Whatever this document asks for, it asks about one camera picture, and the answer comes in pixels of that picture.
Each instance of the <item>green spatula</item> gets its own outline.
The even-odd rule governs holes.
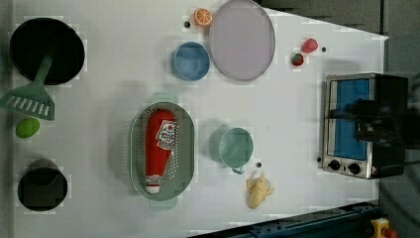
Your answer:
[[[35,80],[28,85],[7,92],[0,99],[0,107],[52,121],[54,119],[54,103],[44,89],[44,81],[49,74],[55,52],[56,44],[52,44],[43,57]]]

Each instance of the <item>spatula handle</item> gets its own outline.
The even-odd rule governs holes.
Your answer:
[[[52,43],[41,61],[40,67],[38,68],[37,76],[33,84],[37,86],[44,86],[44,81],[46,80],[47,75],[49,74],[50,68],[53,64],[53,57],[56,52],[56,43]]]

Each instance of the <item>green tray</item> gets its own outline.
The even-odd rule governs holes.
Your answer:
[[[155,93],[152,104],[140,112],[130,129],[130,177],[135,189],[152,201],[168,201],[152,203],[151,206],[174,206],[178,195],[189,185],[194,174],[194,125],[188,113],[177,103],[174,95]],[[158,194],[146,192],[146,128],[151,113],[156,109],[166,109],[175,115],[176,143],[172,155],[163,173],[163,183]]]

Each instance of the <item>blue bowl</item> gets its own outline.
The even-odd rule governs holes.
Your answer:
[[[181,79],[198,80],[204,77],[210,68],[209,54],[198,43],[185,43],[173,53],[171,67]]]

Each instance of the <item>green lime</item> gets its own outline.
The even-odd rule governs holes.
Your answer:
[[[26,118],[16,127],[16,135],[20,138],[28,138],[35,135],[40,129],[40,121],[36,118]]]

